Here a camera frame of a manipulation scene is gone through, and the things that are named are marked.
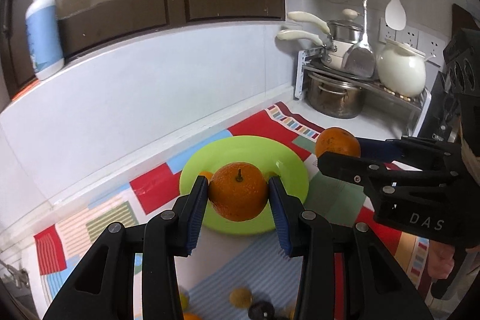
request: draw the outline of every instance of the bottle label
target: bottle label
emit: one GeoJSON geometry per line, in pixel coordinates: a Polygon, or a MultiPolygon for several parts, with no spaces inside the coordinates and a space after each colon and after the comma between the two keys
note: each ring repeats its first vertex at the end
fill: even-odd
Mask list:
{"type": "Polygon", "coordinates": [[[28,50],[36,74],[63,58],[55,6],[34,12],[25,24],[28,50]]]}

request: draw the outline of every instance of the bottle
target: bottle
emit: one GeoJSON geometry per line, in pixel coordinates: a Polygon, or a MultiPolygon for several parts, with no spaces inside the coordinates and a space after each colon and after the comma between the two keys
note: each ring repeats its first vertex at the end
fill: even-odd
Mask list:
{"type": "Polygon", "coordinates": [[[55,11],[55,0],[33,0],[25,13],[28,50],[40,80],[52,76],[64,65],[55,11]]]}

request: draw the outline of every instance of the spatula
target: spatula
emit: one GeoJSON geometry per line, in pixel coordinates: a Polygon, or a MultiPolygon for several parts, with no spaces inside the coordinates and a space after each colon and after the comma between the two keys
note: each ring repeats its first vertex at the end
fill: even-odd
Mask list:
{"type": "Polygon", "coordinates": [[[361,77],[371,77],[374,74],[376,59],[374,51],[368,44],[367,35],[367,0],[363,3],[363,35],[362,39],[352,45],[343,55],[342,64],[345,72],[361,77]]]}
{"type": "Polygon", "coordinates": [[[402,31],[407,24],[405,9],[400,0],[391,0],[385,9],[385,22],[396,31],[402,31]]]}

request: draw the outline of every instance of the cream colored handle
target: cream colored handle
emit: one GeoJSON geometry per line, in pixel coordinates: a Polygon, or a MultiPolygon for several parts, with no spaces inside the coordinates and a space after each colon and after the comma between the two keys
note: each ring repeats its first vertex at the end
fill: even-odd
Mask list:
{"type": "Polygon", "coordinates": [[[307,39],[313,41],[314,44],[318,46],[323,45],[323,41],[320,40],[317,34],[308,33],[307,31],[297,31],[294,29],[285,29],[277,33],[277,38],[279,40],[298,40],[298,39],[307,39]]]}
{"type": "Polygon", "coordinates": [[[297,22],[311,22],[317,25],[323,33],[330,34],[330,28],[327,23],[313,14],[305,11],[291,11],[287,13],[287,17],[297,22]]]}

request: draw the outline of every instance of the orange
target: orange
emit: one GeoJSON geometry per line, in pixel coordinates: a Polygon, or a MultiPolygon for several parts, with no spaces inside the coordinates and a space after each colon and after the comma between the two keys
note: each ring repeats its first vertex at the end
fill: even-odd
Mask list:
{"type": "Polygon", "coordinates": [[[197,315],[194,315],[193,313],[184,313],[183,320],[202,320],[202,319],[197,315]]]}
{"type": "Polygon", "coordinates": [[[208,199],[220,216],[247,221],[257,217],[267,204],[268,185],[253,164],[230,163],[213,174],[208,199]]]}
{"type": "Polygon", "coordinates": [[[360,143],[355,136],[345,129],[336,127],[325,129],[315,143],[316,157],[327,151],[357,158],[361,155],[360,143]]]}
{"type": "Polygon", "coordinates": [[[198,175],[203,175],[205,178],[207,178],[208,183],[210,183],[213,174],[210,171],[200,171],[198,175]]]}

